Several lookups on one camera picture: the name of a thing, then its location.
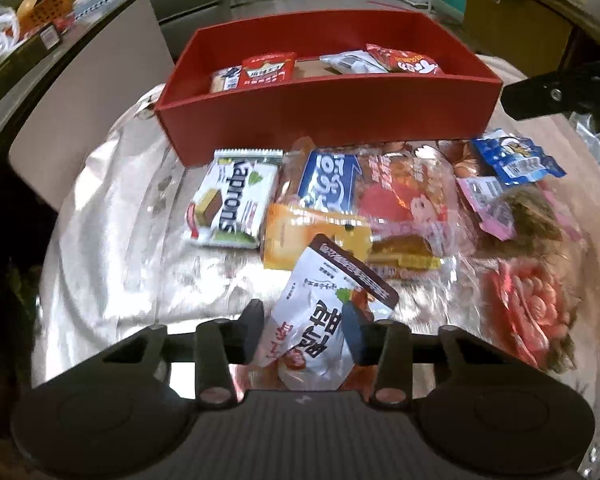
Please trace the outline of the white brown snack packet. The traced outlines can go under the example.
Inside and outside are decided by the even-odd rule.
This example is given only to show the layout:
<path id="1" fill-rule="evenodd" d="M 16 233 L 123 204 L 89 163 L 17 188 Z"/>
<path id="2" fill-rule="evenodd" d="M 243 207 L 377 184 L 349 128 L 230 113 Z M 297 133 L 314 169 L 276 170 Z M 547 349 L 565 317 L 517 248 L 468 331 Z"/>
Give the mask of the white brown snack packet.
<path id="1" fill-rule="evenodd" d="M 354 369 L 344 308 L 386 320 L 399 295 L 365 263 L 324 234 L 302 252 L 268 320 L 252 364 L 275 366 L 290 390 L 336 390 Z"/>

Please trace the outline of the blue small snack packet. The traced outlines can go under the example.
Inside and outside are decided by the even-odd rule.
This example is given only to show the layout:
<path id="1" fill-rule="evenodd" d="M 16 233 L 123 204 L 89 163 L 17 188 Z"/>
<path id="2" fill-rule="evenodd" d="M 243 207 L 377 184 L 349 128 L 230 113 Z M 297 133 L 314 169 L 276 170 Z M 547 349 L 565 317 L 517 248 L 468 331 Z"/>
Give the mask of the blue small snack packet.
<path id="1" fill-rule="evenodd" d="M 563 178 L 566 175 L 554 157 L 547 155 L 538 144 L 501 128 L 483 133 L 471 143 L 501 184 L 508 188 L 539 182 L 547 176 Z"/>

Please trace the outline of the orange snack packet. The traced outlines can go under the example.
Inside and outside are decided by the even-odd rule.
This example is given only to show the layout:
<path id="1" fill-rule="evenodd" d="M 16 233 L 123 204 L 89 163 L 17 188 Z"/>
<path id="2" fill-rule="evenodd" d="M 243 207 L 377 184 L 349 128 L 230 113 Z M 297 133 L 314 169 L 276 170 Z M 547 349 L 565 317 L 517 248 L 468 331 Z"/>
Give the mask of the orange snack packet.
<path id="1" fill-rule="evenodd" d="M 318 234 L 325 235 L 358 260 L 365 261 L 372 250 L 372 230 L 363 217 L 272 204 L 268 207 L 264 227 L 262 261 L 265 269 L 292 270 Z"/>

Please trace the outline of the green white wafer packet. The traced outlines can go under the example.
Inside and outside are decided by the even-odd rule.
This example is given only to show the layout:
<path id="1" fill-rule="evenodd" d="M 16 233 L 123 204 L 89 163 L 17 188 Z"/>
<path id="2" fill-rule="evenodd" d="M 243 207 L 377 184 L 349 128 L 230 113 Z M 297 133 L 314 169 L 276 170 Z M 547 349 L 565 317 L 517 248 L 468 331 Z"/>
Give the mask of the green white wafer packet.
<path id="1" fill-rule="evenodd" d="M 284 152 L 266 148 L 216 150 L 186 209 L 192 242 L 257 249 Z"/>

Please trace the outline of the pink sunflower seed packet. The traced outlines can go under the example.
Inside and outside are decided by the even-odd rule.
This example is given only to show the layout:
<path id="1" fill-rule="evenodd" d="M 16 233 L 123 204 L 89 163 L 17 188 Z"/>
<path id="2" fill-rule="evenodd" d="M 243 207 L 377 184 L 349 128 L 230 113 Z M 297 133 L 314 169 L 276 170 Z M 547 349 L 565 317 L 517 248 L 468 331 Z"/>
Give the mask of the pink sunflower seed packet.
<path id="1" fill-rule="evenodd" d="M 480 257 L 548 256 L 583 242 L 570 209 L 542 182 L 506 188 L 494 177 L 472 177 L 456 183 Z"/>

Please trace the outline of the blue red large snack bag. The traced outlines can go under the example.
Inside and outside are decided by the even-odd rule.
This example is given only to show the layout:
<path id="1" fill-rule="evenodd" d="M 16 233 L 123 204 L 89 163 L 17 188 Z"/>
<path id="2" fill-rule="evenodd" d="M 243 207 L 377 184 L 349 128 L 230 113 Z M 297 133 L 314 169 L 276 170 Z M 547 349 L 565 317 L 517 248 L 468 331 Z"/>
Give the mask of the blue red large snack bag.
<path id="1" fill-rule="evenodd" d="M 386 278 L 440 270 L 475 248 L 453 167 L 431 143 L 319 148 L 301 138 L 284 155 L 272 204 L 363 217 L 373 242 L 363 262 Z"/>

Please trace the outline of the red cola gummy packet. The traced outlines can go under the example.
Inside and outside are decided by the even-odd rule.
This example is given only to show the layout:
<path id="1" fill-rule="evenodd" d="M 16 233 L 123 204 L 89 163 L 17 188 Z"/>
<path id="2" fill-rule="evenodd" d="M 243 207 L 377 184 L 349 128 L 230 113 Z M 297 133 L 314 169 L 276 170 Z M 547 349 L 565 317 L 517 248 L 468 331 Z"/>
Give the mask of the red cola gummy packet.
<path id="1" fill-rule="evenodd" d="M 443 73 L 438 63 L 427 55 L 379 47 L 377 44 L 366 44 L 366 52 L 389 73 L 416 75 L 441 75 Z"/>

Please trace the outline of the white silver snack packet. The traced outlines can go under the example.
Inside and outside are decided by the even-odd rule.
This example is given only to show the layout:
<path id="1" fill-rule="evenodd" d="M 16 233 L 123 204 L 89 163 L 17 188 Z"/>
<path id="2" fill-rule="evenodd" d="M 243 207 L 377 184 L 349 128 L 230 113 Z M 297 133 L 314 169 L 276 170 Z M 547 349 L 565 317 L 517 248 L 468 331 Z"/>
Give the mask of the white silver snack packet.
<path id="1" fill-rule="evenodd" d="M 388 70 L 381 66 L 368 52 L 354 50 L 320 56 L 320 61 L 331 70 L 343 75 L 386 74 Z"/>

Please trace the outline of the red spicy strip packet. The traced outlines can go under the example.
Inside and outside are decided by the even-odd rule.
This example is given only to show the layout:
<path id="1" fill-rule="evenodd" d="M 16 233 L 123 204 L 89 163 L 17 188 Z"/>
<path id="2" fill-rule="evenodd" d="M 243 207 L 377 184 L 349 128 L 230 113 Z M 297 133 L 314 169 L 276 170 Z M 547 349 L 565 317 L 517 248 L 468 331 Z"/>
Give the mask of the red spicy strip packet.
<path id="1" fill-rule="evenodd" d="M 273 52 L 246 58 L 242 61 L 237 88 L 268 86 L 291 80 L 296 59 L 294 52 Z"/>

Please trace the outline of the toast bread packet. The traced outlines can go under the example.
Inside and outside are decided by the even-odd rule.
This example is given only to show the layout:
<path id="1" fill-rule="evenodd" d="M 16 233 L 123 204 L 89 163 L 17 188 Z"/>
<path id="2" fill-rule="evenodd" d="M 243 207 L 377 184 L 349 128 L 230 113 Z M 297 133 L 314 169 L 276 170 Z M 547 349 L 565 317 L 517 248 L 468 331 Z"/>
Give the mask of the toast bread packet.
<path id="1" fill-rule="evenodd" d="M 242 66 L 230 66 L 217 70 L 211 76 L 210 93 L 218 93 L 227 90 L 234 90 L 238 87 Z"/>

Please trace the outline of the wooden cabinet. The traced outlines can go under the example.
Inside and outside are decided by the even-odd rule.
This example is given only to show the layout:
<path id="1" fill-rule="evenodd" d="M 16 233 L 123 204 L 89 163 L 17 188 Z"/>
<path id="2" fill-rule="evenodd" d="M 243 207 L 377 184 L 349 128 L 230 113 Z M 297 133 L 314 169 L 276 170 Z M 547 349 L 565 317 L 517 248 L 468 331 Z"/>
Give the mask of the wooden cabinet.
<path id="1" fill-rule="evenodd" d="M 467 0 L 463 30 L 529 77 L 600 61 L 600 21 L 557 0 Z"/>

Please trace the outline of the floral satin tablecloth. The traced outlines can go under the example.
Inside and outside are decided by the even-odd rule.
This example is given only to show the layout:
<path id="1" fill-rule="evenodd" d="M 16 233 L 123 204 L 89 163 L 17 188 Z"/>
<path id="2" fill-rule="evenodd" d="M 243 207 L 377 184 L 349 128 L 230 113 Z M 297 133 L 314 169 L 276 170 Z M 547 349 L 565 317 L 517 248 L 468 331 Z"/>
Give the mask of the floral satin tablecloth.
<path id="1" fill-rule="evenodd" d="M 33 380 L 42 384 L 141 328 L 173 333 L 236 315 L 253 297 L 272 304 L 288 275 L 254 252 L 206 252 L 184 237 L 184 210 L 202 173 L 182 166 L 152 108 L 152 88 L 87 156 L 62 204 L 41 281 Z M 528 136 L 565 168 L 553 182 L 576 217 L 582 246 L 562 252 L 577 303 L 576 366 L 564 381 L 591 403 L 596 436 L 584 462 L 600 476 L 600 167 L 560 115 L 517 122 L 497 108 L 490 124 Z"/>

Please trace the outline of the red cardboard box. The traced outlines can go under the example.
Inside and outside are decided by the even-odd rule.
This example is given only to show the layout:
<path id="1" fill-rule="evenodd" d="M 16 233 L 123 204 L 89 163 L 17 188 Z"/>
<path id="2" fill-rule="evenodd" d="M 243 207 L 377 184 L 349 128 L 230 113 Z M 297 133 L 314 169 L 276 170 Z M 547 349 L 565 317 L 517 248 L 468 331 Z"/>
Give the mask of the red cardboard box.
<path id="1" fill-rule="evenodd" d="M 214 72 L 259 54 L 302 61 L 368 44 L 426 54 L 439 75 L 313 75 L 212 92 Z M 219 148 L 280 148 L 469 139 L 483 133 L 503 83 L 460 40 L 407 10 L 318 10 L 198 29 L 161 93 L 156 115 L 184 166 Z"/>

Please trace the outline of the dark green box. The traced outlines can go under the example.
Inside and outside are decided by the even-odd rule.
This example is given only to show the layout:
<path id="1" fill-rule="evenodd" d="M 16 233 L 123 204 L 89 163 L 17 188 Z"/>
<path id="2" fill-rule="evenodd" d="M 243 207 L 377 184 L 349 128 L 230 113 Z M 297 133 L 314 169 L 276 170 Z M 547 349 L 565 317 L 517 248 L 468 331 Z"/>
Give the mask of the dark green box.
<path id="1" fill-rule="evenodd" d="M 20 79 L 61 43 L 53 23 L 45 25 L 0 64 L 0 101 Z"/>

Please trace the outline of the grey curved coffee table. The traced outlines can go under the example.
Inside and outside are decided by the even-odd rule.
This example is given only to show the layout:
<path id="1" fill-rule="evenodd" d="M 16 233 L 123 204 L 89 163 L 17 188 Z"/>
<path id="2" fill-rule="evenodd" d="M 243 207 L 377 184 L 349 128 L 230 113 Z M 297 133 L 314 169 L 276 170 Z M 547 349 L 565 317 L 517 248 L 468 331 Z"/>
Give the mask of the grey curved coffee table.
<path id="1" fill-rule="evenodd" d="M 0 166 L 60 208 L 87 155 L 173 68 L 149 0 L 77 24 L 0 101 Z"/>

